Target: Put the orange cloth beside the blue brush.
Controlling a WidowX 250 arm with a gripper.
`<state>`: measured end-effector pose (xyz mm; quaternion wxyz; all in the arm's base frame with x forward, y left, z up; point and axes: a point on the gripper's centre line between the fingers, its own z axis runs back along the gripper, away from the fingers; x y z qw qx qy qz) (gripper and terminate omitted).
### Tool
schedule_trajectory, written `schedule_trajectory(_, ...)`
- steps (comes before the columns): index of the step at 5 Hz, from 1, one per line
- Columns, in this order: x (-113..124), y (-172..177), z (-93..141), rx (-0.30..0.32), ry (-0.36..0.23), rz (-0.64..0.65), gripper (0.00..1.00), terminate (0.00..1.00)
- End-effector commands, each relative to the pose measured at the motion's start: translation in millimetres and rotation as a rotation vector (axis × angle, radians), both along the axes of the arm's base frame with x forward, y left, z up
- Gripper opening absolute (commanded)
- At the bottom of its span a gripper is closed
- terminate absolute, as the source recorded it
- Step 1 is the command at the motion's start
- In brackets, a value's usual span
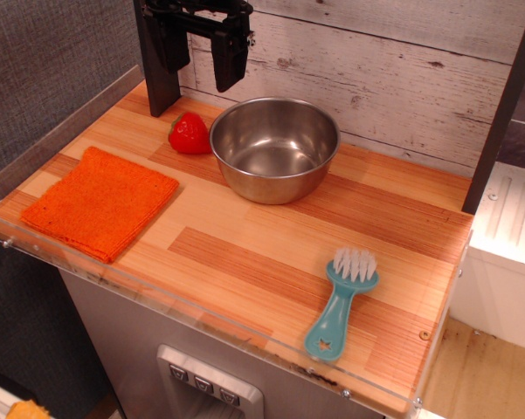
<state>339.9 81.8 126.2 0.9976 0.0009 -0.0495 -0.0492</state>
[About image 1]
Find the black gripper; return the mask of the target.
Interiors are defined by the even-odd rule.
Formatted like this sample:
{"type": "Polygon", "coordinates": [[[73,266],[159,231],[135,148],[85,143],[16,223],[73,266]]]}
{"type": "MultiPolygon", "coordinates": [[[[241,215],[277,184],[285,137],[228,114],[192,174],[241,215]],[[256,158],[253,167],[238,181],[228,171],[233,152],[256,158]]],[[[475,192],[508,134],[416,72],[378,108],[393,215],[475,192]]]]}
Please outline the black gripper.
{"type": "Polygon", "coordinates": [[[169,73],[177,73],[190,63],[187,33],[211,38],[220,93],[245,76],[252,13],[247,1],[146,1],[142,6],[149,31],[160,39],[160,59],[169,73]]]}

